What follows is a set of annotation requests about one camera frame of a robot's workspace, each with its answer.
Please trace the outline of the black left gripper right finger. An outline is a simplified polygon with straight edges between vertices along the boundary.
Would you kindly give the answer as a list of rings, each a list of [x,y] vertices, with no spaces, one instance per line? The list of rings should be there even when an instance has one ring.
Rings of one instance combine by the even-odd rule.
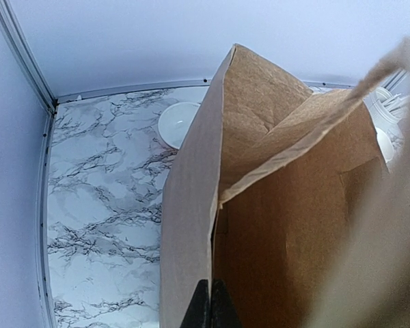
[[[214,279],[211,292],[211,327],[242,328],[230,293],[222,279]]]

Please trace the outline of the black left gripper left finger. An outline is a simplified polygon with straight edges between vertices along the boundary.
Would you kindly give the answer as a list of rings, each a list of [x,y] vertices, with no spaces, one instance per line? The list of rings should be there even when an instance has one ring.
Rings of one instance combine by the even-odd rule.
[[[197,283],[180,328],[210,328],[210,293],[207,279],[201,279]]]

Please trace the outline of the brown paper bag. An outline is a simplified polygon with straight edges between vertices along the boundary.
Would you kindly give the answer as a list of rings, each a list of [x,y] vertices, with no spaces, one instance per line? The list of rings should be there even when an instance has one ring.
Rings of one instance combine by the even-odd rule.
[[[163,189],[161,327],[201,279],[243,327],[410,327],[410,99],[388,164],[367,100],[396,70],[410,95],[410,37],[327,93],[232,47]]]

